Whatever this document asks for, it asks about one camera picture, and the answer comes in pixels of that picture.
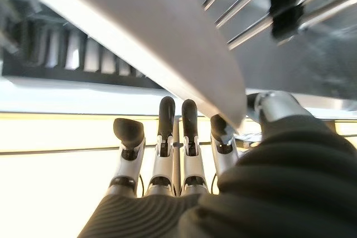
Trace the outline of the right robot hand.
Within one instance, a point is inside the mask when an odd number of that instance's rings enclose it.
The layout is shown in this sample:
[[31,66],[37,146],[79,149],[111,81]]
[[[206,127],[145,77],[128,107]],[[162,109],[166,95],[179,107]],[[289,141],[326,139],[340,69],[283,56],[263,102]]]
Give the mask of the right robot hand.
[[262,141],[219,176],[217,195],[110,195],[80,237],[355,237],[355,147],[289,93],[248,105]]

